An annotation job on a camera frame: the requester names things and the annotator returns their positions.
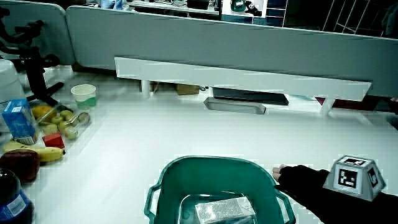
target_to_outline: white table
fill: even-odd
[[[182,155],[239,157],[269,172],[281,163],[330,169],[342,155],[356,155],[374,159],[387,182],[383,191],[398,194],[398,132],[380,113],[333,109],[322,117],[270,106],[264,115],[210,111],[203,104],[208,90],[177,96],[163,86],[142,100],[137,80],[75,75],[68,67],[45,76],[49,85],[65,80],[54,96],[59,100],[72,99],[73,85],[95,85],[98,104],[95,122],[64,158],[40,167],[37,179],[23,185],[36,224],[147,224],[149,187]],[[297,223],[319,223],[291,202]]]

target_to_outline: green apple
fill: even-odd
[[[75,127],[79,123],[79,120],[77,120],[77,117],[73,114],[68,114],[65,117],[65,121],[68,121],[73,127]]]
[[[54,134],[58,132],[58,127],[56,124],[48,124],[43,128],[43,133],[45,135]]]
[[[55,116],[55,117],[51,118],[51,123],[52,124],[58,125],[61,121],[63,121],[63,117],[62,116]]]
[[[63,117],[65,121],[67,121],[66,117],[69,114],[73,115],[73,112],[72,111],[68,111],[68,110],[63,110],[63,111],[60,112],[60,116]]]
[[[61,121],[59,124],[58,124],[58,130],[60,130],[61,132],[63,132],[63,130],[66,128],[66,127],[69,127],[70,126],[70,123],[68,122],[68,121]]]
[[[77,128],[68,126],[62,131],[62,133],[67,139],[75,139],[77,138],[78,130]]]

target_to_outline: cardboard box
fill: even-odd
[[[176,84],[175,90],[177,91],[178,95],[199,94],[199,86],[196,85]]]
[[[15,141],[22,144],[36,143],[35,119],[26,98],[10,100],[2,112],[2,117]]]

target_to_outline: gray partition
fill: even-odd
[[[2,0],[0,7],[10,10],[10,15],[2,19],[8,34],[15,34],[15,26],[26,26],[28,22],[42,20],[44,26],[40,36],[33,39],[31,46],[39,47],[42,57],[55,54],[62,65],[71,65],[75,62],[65,10],[60,6],[39,2]]]
[[[398,96],[398,40],[72,6],[78,63],[115,69],[114,57],[369,81]]]

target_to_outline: basket handle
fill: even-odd
[[[144,207],[144,214],[149,218],[150,223],[154,222],[155,219],[155,214],[153,214],[150,211],[150,208],[152,206],[152,199],[154,197],[154,193],[155,191],[160,189],[160,184],[156,184],[153,185],[152,187],[150,187],[149,191],[148,191],[148,196],[147,196],[147,202],[145,203],[145,207]]]
[[[284,194],[279,192],[279,190],[276,190],[276,197],[279,197],[284,202],[285,209],[286,209],[286,212],[287,212],[287,216],[289,217],[289,221],[287,221],[285,224],[294,224],[294,223],[296,223],[296,217],[294,216],[293,208],[290,205],[289,199]]]

